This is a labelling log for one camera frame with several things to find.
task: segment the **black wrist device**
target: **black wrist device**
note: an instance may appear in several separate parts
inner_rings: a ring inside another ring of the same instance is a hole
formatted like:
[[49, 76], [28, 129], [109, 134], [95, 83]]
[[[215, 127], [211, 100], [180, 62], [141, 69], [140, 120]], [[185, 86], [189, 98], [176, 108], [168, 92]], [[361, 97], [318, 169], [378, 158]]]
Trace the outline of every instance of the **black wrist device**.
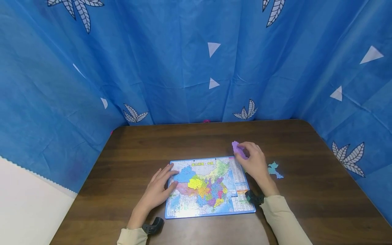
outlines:
[[256, 196], [252, 190], [245, 192], [246, 199], [253, 205], [260, 206], [264, 203], [264, 194]]
[[152, 225], [143, 224], [142, 229], [147, 235], [154, 235], [160, 232], [164, 223], [162, 218], [156, 217]]

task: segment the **blue puzzle piece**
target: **blue puzzle piece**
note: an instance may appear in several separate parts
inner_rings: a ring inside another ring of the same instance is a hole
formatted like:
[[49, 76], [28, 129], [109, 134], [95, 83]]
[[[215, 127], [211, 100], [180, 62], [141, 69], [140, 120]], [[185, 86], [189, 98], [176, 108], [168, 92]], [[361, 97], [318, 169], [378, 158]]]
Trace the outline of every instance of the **blue puzzle piece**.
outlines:
[[276, 168], [279, 166], [278, 164], [276, 164], [276, 162], [273, 162], [272, 164], [268, 164], [269, 168], [268, 168], [268, 173], [269, 174], [274, 174], [276, 175], [277, 179], [282, 179], [283, 175], [281, 175], [280, 173], [278, 173], [276, 171]]

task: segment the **purple puzzle piece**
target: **purple puzzle piece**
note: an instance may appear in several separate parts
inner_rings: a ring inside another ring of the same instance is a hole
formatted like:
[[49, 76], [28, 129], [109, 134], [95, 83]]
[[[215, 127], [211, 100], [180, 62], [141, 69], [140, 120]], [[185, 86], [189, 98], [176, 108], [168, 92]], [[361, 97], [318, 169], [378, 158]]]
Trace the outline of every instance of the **purple puzzle piece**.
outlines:
[[238, 142], [237, 141], [233, 141], [233, 143], [231, 143], [231, 145], [233, 146], [234, 153], [238, 153], [245, 160], [248, 159], [245, 156], [245, 153], [243, 151], [244, 147], [238, 146]]

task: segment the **map puzzle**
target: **map puzzle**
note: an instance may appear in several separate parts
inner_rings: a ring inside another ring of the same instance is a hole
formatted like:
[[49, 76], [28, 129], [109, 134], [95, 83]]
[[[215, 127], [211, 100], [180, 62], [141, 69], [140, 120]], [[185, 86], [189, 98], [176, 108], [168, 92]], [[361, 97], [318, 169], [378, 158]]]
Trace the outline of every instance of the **map puzzle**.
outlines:
[[169, 179], [178, 181], [166, 202], [166, 219], [243, 214], [256, 211], [245, 192], [249, 186], [235, 157], [172, 161], [180, 173]]

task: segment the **hand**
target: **hand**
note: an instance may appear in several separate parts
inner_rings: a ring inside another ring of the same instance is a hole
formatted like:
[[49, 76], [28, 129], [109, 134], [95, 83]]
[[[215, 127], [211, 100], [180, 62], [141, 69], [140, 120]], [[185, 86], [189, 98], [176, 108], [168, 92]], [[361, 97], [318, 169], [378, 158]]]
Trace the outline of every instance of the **hand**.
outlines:
[[279, 190], [268, 173], [265, 156], [260, 147], [253, 142], [243, 142], [238, 146], [246, 148], [250, 156], [245, 160], [235, 153], [237, 161], [256, 180], [265, 197], [279, 195]]
[[164, 201], [169, 198], [169, 195], [176, 189], [178, 182], [174, 181], [166, 190], [165, 184], [169, 178], [178, 174], [178, 171], [170, 171], [173, 164], [168, 164], [163, 170], [159, 169], [154, 176], [151, 178], [150, 183], [132, 211], [131, 218], [129, 219], [127, 228], [136, 229], [140, 228], [148, 213], [155, 207], [161, 205]]

